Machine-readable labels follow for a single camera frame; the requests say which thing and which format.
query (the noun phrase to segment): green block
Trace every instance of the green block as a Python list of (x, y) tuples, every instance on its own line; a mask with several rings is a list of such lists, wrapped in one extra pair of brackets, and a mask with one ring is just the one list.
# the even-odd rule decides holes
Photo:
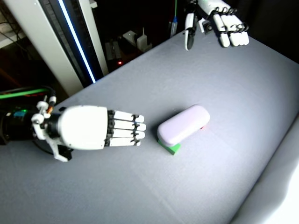
[(181, 148), (181, 144), (176, 144), (175, 146), (172, 146), (172, 147), (167, 147), (165, 145), (163, 145), (163, 143), (159, 140), (158, 143), (163, 146), (168, 152), (170, 152), (172, 155), (174, 155), (178, 150), (179, 148)]

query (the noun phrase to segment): gray table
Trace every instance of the gray table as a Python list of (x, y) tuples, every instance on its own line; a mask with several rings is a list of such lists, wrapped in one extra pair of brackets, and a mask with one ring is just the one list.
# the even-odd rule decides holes
[[(0, 148), (4, 224), (227, 223), (299, 110), (299, 65), (251, 39), (222, 49), (213, 34), (184, 50), (176, 35), (59, 106), (140, 113), (140, 147), (75, 151), (68, 163), (31, 142)], [(172, 156), (157, 125), (193, 105), (211, 121)]]

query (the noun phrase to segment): white robotic hand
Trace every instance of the white robotic hand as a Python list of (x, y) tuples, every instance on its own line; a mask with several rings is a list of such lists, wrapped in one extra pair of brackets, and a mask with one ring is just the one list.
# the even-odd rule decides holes
[(249, 44), (248, 25), (235, 15), (236, 9), (232, 9), (222, 0), (191, 0), (186, 9), (188, 13), (185, 21), (186, 50), (190, 50), (193, 46), (197, 23), (202, 33), (213, 29), (225, 48), (230, 45)]
[(139, 146), (145, 137), (146, 125), (142, 115), (108, 111), (105, 107), (91, 105), (72, 106), (62, 114), (50, 115), (46, 104), (39, 102), (40, 113), (31, 120), (38, 139), (47, 141), (57, 160), (70, 160), (69, 149)]

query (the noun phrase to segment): blue light strip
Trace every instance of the blue light strip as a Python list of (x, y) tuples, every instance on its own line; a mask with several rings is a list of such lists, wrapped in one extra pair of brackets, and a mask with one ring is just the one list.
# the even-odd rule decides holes
[(91, 69), (90, 69), (90, 67), (89, 67), (89, 64), (88, 64), (88, 62), (87, 62), (87, 59), (86, 59), (86, 57), (85, 57), (85, 54), (84, 54), (84, 52), (83, 52), (83, 50), (82, 50), (81, 44), (80, 44), (80, 42), (79, 42), (79, 40), (78, 40), (78, 37), (77, 37), (77, 35), (76, 35), (76, 32), (75, 32), (75, 30), (74, 30), (73, 24), (71, 23), (70, 17), (69, 17), (69, 15), (68, 15), (67, 11), (66, 11), (64, 2), (63, 2), (63, 0), (58, 0), (58, 2), (59, 2), (59, 4), (60, 4), (60, 7), (61, 7), (61, 9), (62, 9), (62, 12), (64, 13), (64, 17), (65, 17), (65, 19), (66, 19), (66, 21), (67, 21), (67, 24), (69, 25), (69, 28), (70, 28), (70, 30), (71, 30), (71, 34), (73, 35), (73, 37), (74, 37), (74, 39), (75, 39), (76, 45), (77, 45), (77, 47), (78, 47), (78, 49), (79, 49), (79, 51), (80, 51), (80, 54), (81, 54), (81, 56), (82, 56), (82, 58), (83, 58), (83, 61), (84, 61), (85, 66), (86, 66), (86, 68), (87, 68), (87, 70), (88, 70), (88, 73), (89, 73), (90, 77), (92, 78), (93, 83), (95, 83), (95, 79), (94, 79), (93, 73), (92, 73), (92, 71), (91, 71)]

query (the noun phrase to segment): green object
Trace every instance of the green object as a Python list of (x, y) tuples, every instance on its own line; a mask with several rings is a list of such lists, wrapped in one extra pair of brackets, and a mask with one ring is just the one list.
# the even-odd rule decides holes
[(45, 91), (47, 91), (47, 89), (29, 90), (29, 91), (24, 91), (24, 92), (4, 94), (4, 95), (0, 95), (0, 99), (20, 97), (20, 96), (31, 95), (31, 94), (35, 94), (35, 93), (39, 93), (39, 92), (45, 92)]
[(174, 155), (178, 150), (179, 148), (181, 148), (181, 144), (176, 144), (175, 146), (172, 146), (172, 147), (167, 147), (165, 146), (160, 140), (158, 141), (158, 143), (163, 146), (168, 152), (170, 152), (172, 155)]
[(177, 16), (177, 0), (174, 2), (174, 16)]

